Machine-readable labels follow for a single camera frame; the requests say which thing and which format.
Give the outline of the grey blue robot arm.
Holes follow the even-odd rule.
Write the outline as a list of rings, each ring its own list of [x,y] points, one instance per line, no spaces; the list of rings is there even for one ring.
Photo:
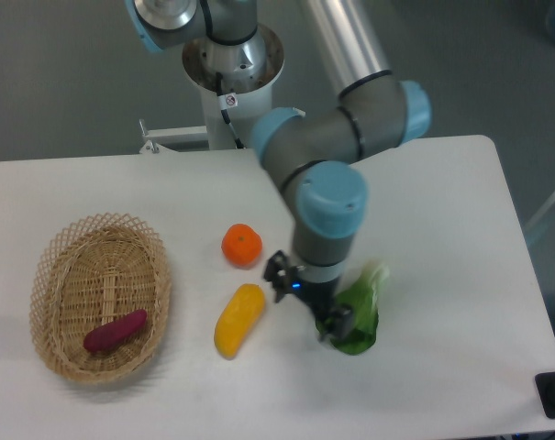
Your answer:
[[[253,1],[128,1],[126,10],[152,52],[183,50],[183,69],[205,115],[195,134],[211,149],[250,149],[294,218],[289,253],[267,262],[277,299],[292,294],[322,336],[344,339],[358,318],[335,290],[367,202],[352,164],[425,134],[431,108],[416,82],[393,76],[359,1],[305,1],[338,107],[316,119],[272,104],[283,46]]]

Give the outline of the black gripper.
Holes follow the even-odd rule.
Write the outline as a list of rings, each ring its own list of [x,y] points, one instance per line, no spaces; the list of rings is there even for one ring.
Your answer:
[[[321,341],[327,338],[341,340],[354,327],[352,307],[345,303],[334,305],[341,272],[341,264],[293,265],[289,257],[279,250],[267,260],[263,279],[271,284],[276,303],[292,294],[310,309],[316,318]]]

